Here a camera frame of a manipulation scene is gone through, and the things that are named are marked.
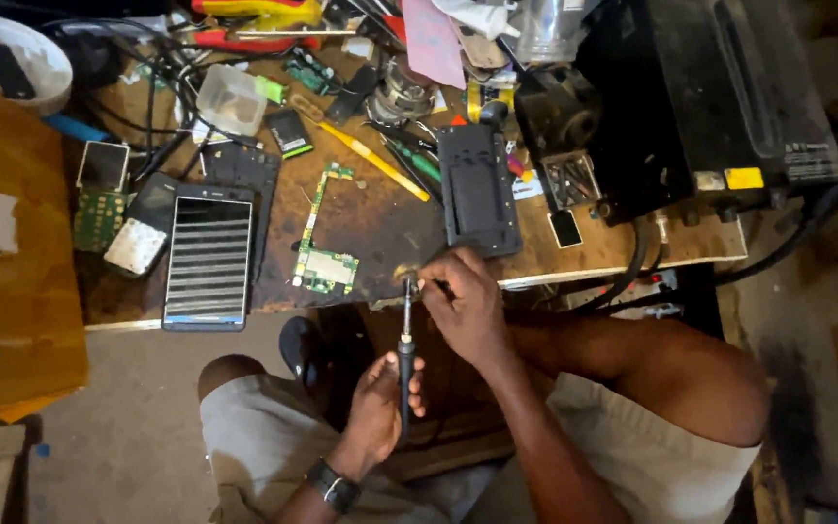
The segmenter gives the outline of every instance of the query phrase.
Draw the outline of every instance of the khaki shorts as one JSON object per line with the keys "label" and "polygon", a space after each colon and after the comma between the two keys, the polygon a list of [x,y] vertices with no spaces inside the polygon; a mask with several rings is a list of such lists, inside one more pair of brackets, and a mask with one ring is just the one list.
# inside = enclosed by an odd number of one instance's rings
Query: khaki shorts
{"label": "khaki shorts", "polygon": [[[548,398],[566,434],[636,522],[723,522],[758,447],[692,435],[599,384],[562,374]],[[210,521],[271,521],[339,435],[294,381],[241,377],[210,393],[200,416],[221,503]],[[341,522],[447,522],[449,508],[420,502],[380,468],[362,482]],[[464,517],[466,522],[535,522],[513,458]]]}

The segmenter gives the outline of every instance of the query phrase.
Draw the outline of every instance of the person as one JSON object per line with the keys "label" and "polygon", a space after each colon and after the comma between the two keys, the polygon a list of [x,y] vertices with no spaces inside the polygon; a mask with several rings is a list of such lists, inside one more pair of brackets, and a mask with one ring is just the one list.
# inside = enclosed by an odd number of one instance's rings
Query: person
{"label": "person", "polygon": [[[768,412],[751,356],[668,320],[504,312],[499,286],[466,248],[418,276],[437,328],[493,390],[516,446],[464,521],[728,517]],[[527,364],[555,381],[547,401]],[[410,383],[420,417],[424,366],[415,360]],[[298,382],[246,356],[207,365],[200,415],[221,498],[211,521],[447,521],[376,467],[400,438],[398,380],[396,353],[374,362],[339,434]]]}

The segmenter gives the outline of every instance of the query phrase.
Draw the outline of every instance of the green screwdriver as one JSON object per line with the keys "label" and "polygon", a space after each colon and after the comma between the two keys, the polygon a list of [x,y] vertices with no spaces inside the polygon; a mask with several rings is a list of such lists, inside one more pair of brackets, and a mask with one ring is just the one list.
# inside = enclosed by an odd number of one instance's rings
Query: green screwdriver
{"label": "green screwdriver", "polygon": [[421,154],[416,153],[412,149],[403,146],[403,143],[399,140],[387,139],[390,141],[390,145],[393,146],[397,151],[400,151],[404,157],[409,159],[413,162],[413,165],[419,171],[427,174],[432,180],[435,180],[438,184],[441,184],[441,172],[438,170],[435,164],[432,163],[426,157],[423,157]]}

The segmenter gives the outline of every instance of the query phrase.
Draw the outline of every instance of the soldering iron handle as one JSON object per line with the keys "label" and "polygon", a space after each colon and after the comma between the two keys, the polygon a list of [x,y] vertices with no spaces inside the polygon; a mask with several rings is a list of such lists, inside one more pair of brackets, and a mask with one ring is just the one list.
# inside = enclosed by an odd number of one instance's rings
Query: soldering iron handle
{"label": "soldering iron handle", "polygon": [[400,438],[406,437],[410,429],[410,380],[413,379],[413,355],[412,347],[406,346],[405,342],[400,343],[397,349],[400,355],[400,416],[402,418],[402,433]]}

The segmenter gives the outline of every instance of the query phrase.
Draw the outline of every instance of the cardboard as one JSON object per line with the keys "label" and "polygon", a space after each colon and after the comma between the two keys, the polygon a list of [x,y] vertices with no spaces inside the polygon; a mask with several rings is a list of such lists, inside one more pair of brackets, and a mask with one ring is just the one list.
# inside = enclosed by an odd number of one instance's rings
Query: cardboard
{"label": "cardboard", "polygon": [[88,363],[62,137],[1,95],[0,195],[15,199],[0,206],[17,246],[0,254],[0,420],[12,423],[86,386]]}

